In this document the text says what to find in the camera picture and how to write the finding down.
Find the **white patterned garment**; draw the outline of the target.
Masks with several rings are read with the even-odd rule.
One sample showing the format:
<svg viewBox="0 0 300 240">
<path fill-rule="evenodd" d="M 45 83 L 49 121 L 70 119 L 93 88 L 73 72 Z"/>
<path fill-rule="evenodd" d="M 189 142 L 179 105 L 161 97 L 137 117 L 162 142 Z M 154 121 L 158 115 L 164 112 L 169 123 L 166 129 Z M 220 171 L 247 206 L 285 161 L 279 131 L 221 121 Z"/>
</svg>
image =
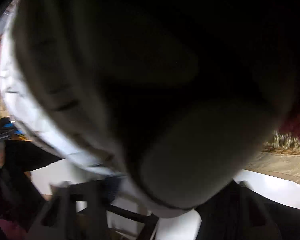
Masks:
<svg viewBox="0 0 300 240">
<path fill-rule="evenodd" d="M 262 83 L 275 61 L 252 30 L 204 0 L 11 2 L 0 95 L 36 145 L 128 177 L 157 216 L 219 192 L 288 113 Z"/>
</svg>

